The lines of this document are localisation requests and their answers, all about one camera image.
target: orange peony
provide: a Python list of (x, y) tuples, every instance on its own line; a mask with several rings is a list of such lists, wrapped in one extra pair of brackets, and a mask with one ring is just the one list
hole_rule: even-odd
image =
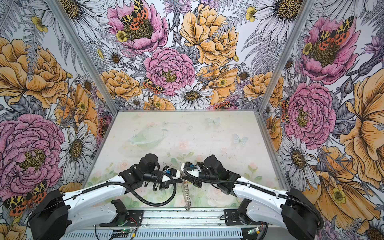
[(0, 38), (0, 96), (11, 96), (8, 104), (18, 102), (23, 94), (34, 96), (49, 108), (68, 93), (67, 73), (48, 49), (38, 46), (37, 65), (28, 76), (29, 47), (21, 39), (10, 43)]
[(88, 130), (96, 136), (99, 121), (94, 101), (88, 97), (80, 84), (76, 84), (76, 90), (71, 87), (70, 92), (70, 97), (59, 98), (58, 107), (54, 111), (56, 123), (64, 126), (72, 125), (75, 130), (81, 122), (88, 123)]
[[(113, 99), (119, 96), (128, 100), (142, 94), (140, 82), (123, 71), (105, 71), (101, 74), (101, 78)], [(96, 91), (96, 94), (99, 98), (103, 98), (99, 90)]]
[(236, 90), (236, 83), (240, 83), (237, 68), (219, 70), (217, 66), (202, 67), (196, 76), (200, 78), (200, 82), (208, 82), (205, 89), (213, 89), (214, 94), (210, 96), (211, 105), (224, 101), (230, 91), (233, 93)]
[[(267, 72), (266, 74), (261, 73), (258, 76), (251, 78), (251, 84), (244, 86), (244, 97), (256, 98), (258, 96), (263, 96), (271, 77), (272, 71)], [(271, 98), (269, 99), (269, 102), (275, 108), (279, 105), (279, 101), (283, 98), (283, 81), (283, 77), (280, 76), (276, 87), (273, 89)]]
[(358, 81), (354, 88), (354, 105), (346, 102), (356, 114), (355, 126), (347, 135), (340, 135), (346, 154), (353, 157), (353, 169), (364, 182), (380, 187), (384, 181), (384, 69)]
[(379, 219), (380, 211), (375, 210), (375, 204), (363, 196), (366, 193), (361, 184), (353, 181), (356, 171), (352, 168), (352, 162), (335, 146), (322, 146), (319, 150), (322, 150), (322, 160), (319, 160), (315, 173), (319, 176), (320, 185), (317, 189), (310, 186), (311, 189), (303, 194), (328, 220), (337, 215), (337, 227), (345, 228), (355, 218), (361, 218), (362, 225), (358, 233), (365, 232), (369, 228), (368, 220), (374, 217)]
[(275, 147), (275, 151), (278, 151), (281, 144), (281, 119), (272, 116), (266, 120), (266, 127), (269, 132), (269, 136), (272, 139), (273, 146)]
[(239, 33), (235, 29), (212, 37), (226, 21), (225, 16), (218, 15), (215, 9), (209, 5), (204, 7), (203, 4), (199, 5), (198, 16), (191, 11), (184, 15), (180, 34), (188, 40), (185, 45), (196, 46), (200, 51), (200, 63), (224, 66), (236, 55)]

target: floral wallpaper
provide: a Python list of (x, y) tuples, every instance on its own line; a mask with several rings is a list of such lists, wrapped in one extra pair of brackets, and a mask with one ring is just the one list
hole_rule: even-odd
[[(383, 8), (316, 1), (261, 113), (289, 184), (324, 217), (318, 239), (384, 239)], [(254, 86), (272, 74), (255, 73)]]
[(24, 240), (47, 193), (81, 188), (112, 114), (44, 2), (0, 4), (0, 238)]

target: leaf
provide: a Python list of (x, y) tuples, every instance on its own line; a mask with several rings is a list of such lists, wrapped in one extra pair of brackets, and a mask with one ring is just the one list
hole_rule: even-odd
[[(353, 105), (355, 100), (354, 99), (349, 99), (346, 102), (350, 102)], [(345, 103), (343, 103), (340, 106), (339, 110), (336, 113), (336, 119), (340, 119), (340, 120), (348, 120), (348, 119), (353, 118), (354, 116), (355, 116), (355, 114), (353, 114), (350, 111), (348, 111), (347, 104), (345, 104)]]
[(131, 74), (130, 76), (131, 76), (131, 77), (134, 77), (134, 78), (137, 78), (137, 77), (145, 77), (145, 76), (146, 76), (146, 73), (136, 72), (136, 73)]
[(171, 158), (171, 163), (173, 164), (173, 165), (177, 165), (178, 163), (177, 163), (177, 161), (176, 161), (176, 159), (174, 159), (174, 158)]
[(263, 179), (263, 176), (257, 176), (255, 177), (254, 181), (258, 182), (258, 181), (261, 181), (262, 179)]
[(0, 122), (5, 120), (14, 120), (18, 118), (21, 113), (18, 112), (6, 112), (0, 115)]
[(339, 98), (336, 96), (336, 94), (334, 94), (333, 92), (329, 92), (332, 96), (332, 108), (335, 110), (335, 112), (337, 111), (337, 109), (339, 108)]
[(13, 32), (20, 29), (22, 12), (16, 4), (16, 0), (0, 0), (0, 35), (10, 40), (13, 37)]
[[(5, 102), (8, 104), (9, 99), (12, 97), (4, 97)], [(14, 104), (9, 105), (10, 108), (19, 113), (29, 113), (28, 101), (24, 96), (21, 96), (20, 100)]]

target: floral tabletop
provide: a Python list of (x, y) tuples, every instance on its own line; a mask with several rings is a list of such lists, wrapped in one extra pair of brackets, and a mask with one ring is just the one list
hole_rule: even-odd
[[(214, 154), (227, 170), (277, 189), (278, 180), (257, 126), (253, 111), (120, 112), (85, 186), (103, 182), (153, 153), (159, 157), (160, 168), (177, 169), (184, 162), (202, 162)], [(177, 185), (177, 195), (165, 207), (186, 205), (181, 186)], [(150, 184), (137, 192), (149, 201), (163, 202), (172, 187), (153, 192)], [(189, 194), (192, 207), (240, 204), (208, 184), (201, 189), (189, 184)], [(126, 207), (147, 207), (131, 193), (118, 198)]]

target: purple flower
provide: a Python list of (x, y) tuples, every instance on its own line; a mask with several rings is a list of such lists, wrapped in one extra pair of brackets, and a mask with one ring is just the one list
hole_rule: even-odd
[(46, 181), (52, 187), (61, 176), (58, 168), (64, 134), (41, 115), (24, 114), (0, 122), (0, 197), (4, 201), (31, 192)]
[(181, 13), (185, 15), (191, 10), (191, 0), (164, 0), (165, 8), (164, 12), (168, 15), (169, 13)]
[(309, 76), (313, 81), (321, 81), (325, 85), (336, 82), (343, 76), (354, 64), (358, 54), (353, 54), (356, 49), (360, 31), (355, 32), (356, 18), (349, 29), (348, 38), (340, 45), (329, 44), (324, 50), (319, 48), (319, 33), (337, 29), (343, 22), (336, 23), (336, 20), (330, 22), (323, 17), (313, 25), (309, 31), (309, 36), (304, 39), (303, 54), (296, 62), (297, 72), (304, 76)]
[(168, 40), (168, 23), (166, 17), (161, 18), (157, 13), (155, 6), (149, 6), (143, 0), (144, 8), (148, 10), (148, 19), (139, 24), (138, 30), (132, 30), (130, 27), (120, 21), (121, 17), (131, 15), (134, 5), (129, 7), (123, 5), (123, 8), (108, 8), (107, 17), (108, 24), (112, 27), (109, 28), (111, 34), (115, 34), (117, 42), (124, 45), (123, 54), (130, 56), (130, 54), (139, 55), (143, 52), (150, 52), (158, 47), (164, 46)]
[(218, 0), (201, 0), (201, 4), (204, 4), (204, 6), (209, 5), (211, 8), (217, 8)]
[(336, 113), (331, 106), (332, 96), (326, 87), (300, 83), (290, 97), (287, 135), (301, 139), (308, 149), (321, 147), (335, 127)]
[(164, 94), (175, 95), (175, 91), (191, 85), (195, 80), (192, 60), (172, 48), (159, 48), (144, 60), (147, 77), (153, 84), (163, 87)]

